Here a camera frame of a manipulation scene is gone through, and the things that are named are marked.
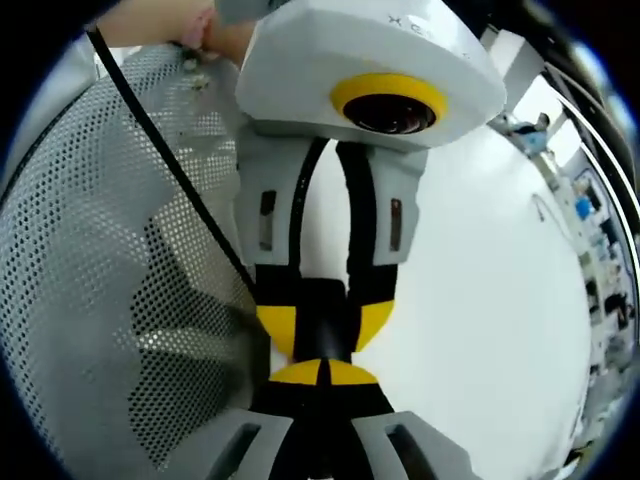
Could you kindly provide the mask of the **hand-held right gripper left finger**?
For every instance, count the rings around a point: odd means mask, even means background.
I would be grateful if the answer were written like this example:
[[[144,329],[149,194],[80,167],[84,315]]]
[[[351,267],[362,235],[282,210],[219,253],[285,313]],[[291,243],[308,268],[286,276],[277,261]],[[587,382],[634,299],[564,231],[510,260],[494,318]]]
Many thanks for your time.
[[[213,423],[205,450],[208,479],[323,479],[325,361],[293,363],[274,373],[250,408]]]

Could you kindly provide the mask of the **person's left hand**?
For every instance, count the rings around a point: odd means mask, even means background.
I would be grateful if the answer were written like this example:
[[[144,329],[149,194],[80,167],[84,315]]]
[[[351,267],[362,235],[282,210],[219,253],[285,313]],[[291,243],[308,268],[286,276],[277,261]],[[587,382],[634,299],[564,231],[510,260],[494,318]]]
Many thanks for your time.
[[[225,24],[214,6],[192,14],[174,43],[208,56],[219,56],[240,68],[256,27],[255,21]]]

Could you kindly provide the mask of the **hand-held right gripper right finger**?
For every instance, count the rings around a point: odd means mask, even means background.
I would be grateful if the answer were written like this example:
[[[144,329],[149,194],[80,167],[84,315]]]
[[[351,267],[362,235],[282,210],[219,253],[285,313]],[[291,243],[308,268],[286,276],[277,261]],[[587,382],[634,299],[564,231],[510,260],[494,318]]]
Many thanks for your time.
[[[476,479],[469,453],[411,411],[393,409],[375,377],[328,362],[328,453],[336,479]]]

